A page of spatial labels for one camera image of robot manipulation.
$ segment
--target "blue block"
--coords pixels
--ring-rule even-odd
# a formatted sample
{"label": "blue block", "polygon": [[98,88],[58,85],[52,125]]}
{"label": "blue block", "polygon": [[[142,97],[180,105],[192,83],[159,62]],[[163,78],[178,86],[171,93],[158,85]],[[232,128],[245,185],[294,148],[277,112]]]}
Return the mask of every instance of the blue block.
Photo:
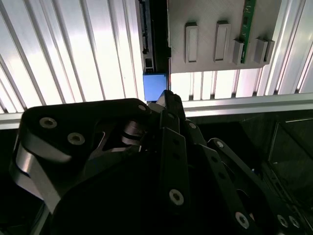
{"label": "blue block", "polygon": [[146,101],[157,101],[162,92],[166,90],[165,74],[143,75],[143,87]]}

